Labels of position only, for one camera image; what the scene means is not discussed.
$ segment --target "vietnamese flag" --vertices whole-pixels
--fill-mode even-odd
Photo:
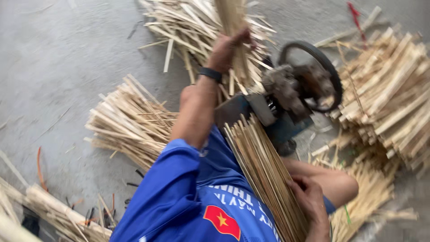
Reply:
[[[233,235],[240,240],[240,228],[236,220],[228,216],[221,208],[213,205],[206,207],[204,219],[212,222],[218,232]]]

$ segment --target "concrete floor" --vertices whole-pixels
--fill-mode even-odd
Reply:
[[[352,2],[364,16],[379,5],[384,19],[401,23],[404,30],[420,31],[424,42],[430,41],[428,0]],[[108,205],[115,193],[117,215],[122,216],[123,201],[134,192],[124,182],[140,181],[135,165],[125,156],[116,154],[109,159],[111,151],[93,149],[83,141],[92,136],[83,126],[89,110],[100,101],[97,95],[112,91],[131,73],[160,101],[168,100],[166,106],[175,111],[179,93],[189,83],[179,58],[163,73],[164,47],[137,50],[155,40],[145,27],[139,25],[127,39],[134,24],[143,20],[142,11],[132,0],[0,2],[0,125],[7,121],[0,130],[0,149],[32,184],[38,183],[36,154],[41,146],[41,167],[49,191],[62,201],[65,197],[70,202],[85,199],[76,206],[82,214],[95,204],[99,192]],[[273,39],[280,44],[296,39],[314,43],[354,27],[345,1],[340,0],[261,1],[252,12],[267,16],[278,31]],[[270,49],[277,53],[275,47]],[[302,160],[307,158],[313,130],[327,125],[327,120],[316,118],[316,126],[297,137]],[[311,150],[335,134],[336,129],[317,136]],[[0,176],[23,191],[2,162]],[[429,181],[430,176],[418,182],[411,178],[398,186],[408,192],[400,192],[407,195],[400,195],[405,199],[396,204],[421,212],[419,223],[389,222],[376,238],[369,233],[363,240],[428,241]]]

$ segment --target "man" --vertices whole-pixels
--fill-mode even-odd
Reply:
[[[271,212],[213,125],[215,79],[228,71],[242,43],[251,43],[247,28],[234,37],[220,35],[197,84],[182,91],[171,141],[146,173],[112,242],[280,241]],[[356,196],[357,182],[299,161],[284,164],[295,181],[288,185],[310,222],[307,241],[328,242],[327,213]]]

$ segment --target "black strap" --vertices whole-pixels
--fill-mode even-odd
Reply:
[[[200,67],[200,75],[210,77],[218,83],[222,82],[222,74],[218,71],[212,70],[211,68]]]

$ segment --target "sleeve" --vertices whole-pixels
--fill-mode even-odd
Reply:
[[[110,241],[150,239],[175,217],[184,221],[198,214],[198,168],[196,148],[182,139],[169,142],[145,174]]]

